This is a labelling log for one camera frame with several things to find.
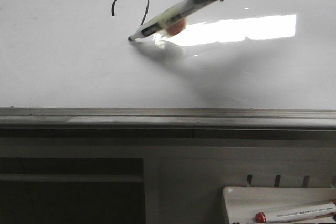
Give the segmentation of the black white marker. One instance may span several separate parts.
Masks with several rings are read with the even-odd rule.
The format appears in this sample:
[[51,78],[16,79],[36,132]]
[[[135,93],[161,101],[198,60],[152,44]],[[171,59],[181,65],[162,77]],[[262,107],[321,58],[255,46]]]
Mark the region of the black white marker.
[[187,16],[203,7],[203,4],[195,4],[193,0],[183,0],[141,25],[133,35],[129,36],[128,40],[135,41],[138,38],[145,38],[160,31],[166,32],[170,25],[187,18]]

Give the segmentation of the round orange magnet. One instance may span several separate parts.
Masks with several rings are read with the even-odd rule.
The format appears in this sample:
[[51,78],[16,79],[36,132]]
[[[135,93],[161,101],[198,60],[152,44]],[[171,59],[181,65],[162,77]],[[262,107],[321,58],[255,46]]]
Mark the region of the round orange magnet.
[[186,28],[186,25],[187,25],[186,18],[183,18],[183,19],[175,22],[174,24],[170,25],[166,29],[166,32],[169,36],[176,36],[177,34],[182,32]]

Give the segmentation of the white marker tray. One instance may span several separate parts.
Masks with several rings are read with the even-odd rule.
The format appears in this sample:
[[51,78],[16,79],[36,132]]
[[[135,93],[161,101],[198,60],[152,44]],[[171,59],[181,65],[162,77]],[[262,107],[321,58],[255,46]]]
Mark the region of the white marker tray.
[[335,188],[225,187],[223,223],[255,223],[259,212],[335,201]]

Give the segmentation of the red capped white marker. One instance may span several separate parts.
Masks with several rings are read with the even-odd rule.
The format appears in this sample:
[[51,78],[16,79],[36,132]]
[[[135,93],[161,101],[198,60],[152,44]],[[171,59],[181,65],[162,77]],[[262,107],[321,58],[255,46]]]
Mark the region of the red capped white marker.
[[282,223],[323,218],[331,214],[335,214],[335,202],[259,212],[255,214],[255,220],[257,223]]

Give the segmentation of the white whiteboard with aluminium frame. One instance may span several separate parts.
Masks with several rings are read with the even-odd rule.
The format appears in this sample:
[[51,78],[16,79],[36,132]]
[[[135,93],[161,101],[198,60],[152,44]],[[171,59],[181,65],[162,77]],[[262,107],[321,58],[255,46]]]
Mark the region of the white whiteboard with aluminium frame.
[[335,0],[1,0],[1,124],[335,127]]

